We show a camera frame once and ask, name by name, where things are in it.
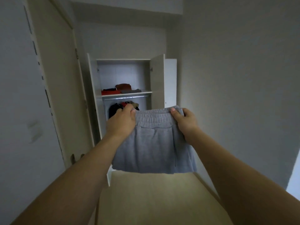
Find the gray sweatpants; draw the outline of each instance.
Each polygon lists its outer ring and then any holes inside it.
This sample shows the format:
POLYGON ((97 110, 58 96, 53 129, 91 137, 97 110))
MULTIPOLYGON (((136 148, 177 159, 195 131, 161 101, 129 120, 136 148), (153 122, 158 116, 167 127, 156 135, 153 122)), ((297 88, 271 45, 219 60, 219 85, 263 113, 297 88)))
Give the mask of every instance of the gray sweatpants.
MULTIPOLYGON (((183 115, 182 109, 174 108, 183 115)), ((136 126, 118 148, 112 168, 135 173, 197 171, 192 148, 178 129, 170 108, 137 111, 136 126)))

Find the white wardrobe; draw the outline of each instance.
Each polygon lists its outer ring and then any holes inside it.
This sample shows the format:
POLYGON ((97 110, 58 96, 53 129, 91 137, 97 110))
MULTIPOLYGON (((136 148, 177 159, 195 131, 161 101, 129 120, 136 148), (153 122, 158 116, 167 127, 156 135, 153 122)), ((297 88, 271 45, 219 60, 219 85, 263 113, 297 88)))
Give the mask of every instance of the white wardrobe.
POLYGON ((100 139, 106 132, 111 105, 126 101, 139 104, 141 111, 176 105, 177 60, 165 55, 152 59, 97 59, 88 54, 100 139), (140 93, 101 95, 101 90, 130 84, 140 93))

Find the beige floor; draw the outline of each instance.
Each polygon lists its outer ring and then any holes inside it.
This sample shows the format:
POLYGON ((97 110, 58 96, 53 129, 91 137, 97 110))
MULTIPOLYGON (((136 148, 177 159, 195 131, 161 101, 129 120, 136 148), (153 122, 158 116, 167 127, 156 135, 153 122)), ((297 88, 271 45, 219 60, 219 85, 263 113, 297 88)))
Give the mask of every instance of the beige floor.
POLYGON ((193 173, 112 173, 100 196, 98 225, 230 224, 218 201, 193 173))

